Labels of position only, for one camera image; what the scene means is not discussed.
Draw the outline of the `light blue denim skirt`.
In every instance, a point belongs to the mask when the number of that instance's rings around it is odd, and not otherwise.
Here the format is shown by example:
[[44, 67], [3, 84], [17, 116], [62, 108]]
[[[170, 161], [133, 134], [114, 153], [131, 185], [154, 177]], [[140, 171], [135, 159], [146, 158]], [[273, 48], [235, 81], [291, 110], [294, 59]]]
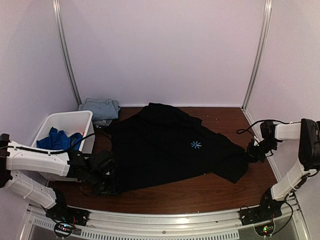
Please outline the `light blue denim skirt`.
[[78, 107], [79, 111], [91, 111], [93, 121], [115, 120], [119, 117], [120, 109], [117, 100], [91, 97], [86, 98]]

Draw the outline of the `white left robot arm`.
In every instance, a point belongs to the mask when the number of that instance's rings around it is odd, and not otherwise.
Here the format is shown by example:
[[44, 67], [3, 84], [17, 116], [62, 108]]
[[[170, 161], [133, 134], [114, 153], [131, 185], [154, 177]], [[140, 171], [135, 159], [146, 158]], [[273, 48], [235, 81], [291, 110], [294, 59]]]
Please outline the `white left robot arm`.
[[114, 176], [116, 162], [108, 150], [96, 155], [77, 150], [76, 146], [84, 140], [75, 141], [68, 149], [49, 150], [24, 146], [11, 141], [9, 134], [1, 134], [0, 186], [52, 211], [61, 222], [69, 221], [72, 211], [67, 206], [64, 194], [36, 182], [22, 171], [77, 179], [90, 183], [97, 194], [108, 192], [107, 181]]

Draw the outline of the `black garment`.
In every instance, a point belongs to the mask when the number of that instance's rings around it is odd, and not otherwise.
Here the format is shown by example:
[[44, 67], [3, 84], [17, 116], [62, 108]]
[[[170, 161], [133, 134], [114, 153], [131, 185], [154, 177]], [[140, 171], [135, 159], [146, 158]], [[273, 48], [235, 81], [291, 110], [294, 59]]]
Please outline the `black garment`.
[[248, 170], [243, 147], [170, 105], [150, 103], [105, 132], [111, 135], [120, 193], [208, 173], [235, 184]]

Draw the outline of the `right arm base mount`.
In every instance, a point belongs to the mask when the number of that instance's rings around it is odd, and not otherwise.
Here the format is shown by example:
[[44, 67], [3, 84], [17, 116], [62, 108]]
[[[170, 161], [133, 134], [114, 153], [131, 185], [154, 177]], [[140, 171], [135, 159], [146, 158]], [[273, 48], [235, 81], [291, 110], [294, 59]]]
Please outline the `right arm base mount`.
[[284, 201], [262, 199], [255, 207], [243, 205], [239, 211], [242, 226], [253, 225], [259, 237], [271, 237], [276, 232], [275, 218], [282, 216]]

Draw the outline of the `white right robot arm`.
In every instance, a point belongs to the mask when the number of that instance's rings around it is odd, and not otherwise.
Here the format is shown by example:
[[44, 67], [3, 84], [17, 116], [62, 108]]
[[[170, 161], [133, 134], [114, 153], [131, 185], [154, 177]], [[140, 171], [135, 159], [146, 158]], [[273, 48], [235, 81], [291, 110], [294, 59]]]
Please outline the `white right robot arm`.
[[[297, 140], [288, 140], [278, 145], [278, 150], [275, 150], [273, 156], [267, 157], [267, 162], [271, 167], [271, 172], [275, 176], [275, 181], [267, 183], [266, 180], [262, 182], [262, 186], [258, 187], [260, 198], [265, 190], [273, 184], [279, 182], [285, 177], [287, 172], [294, 166], [298, 160]], [[304, 186], [296, 193], [297, 200], [302, 208], [315, 208], [320, 206], [320, 175], [309, 179]]]

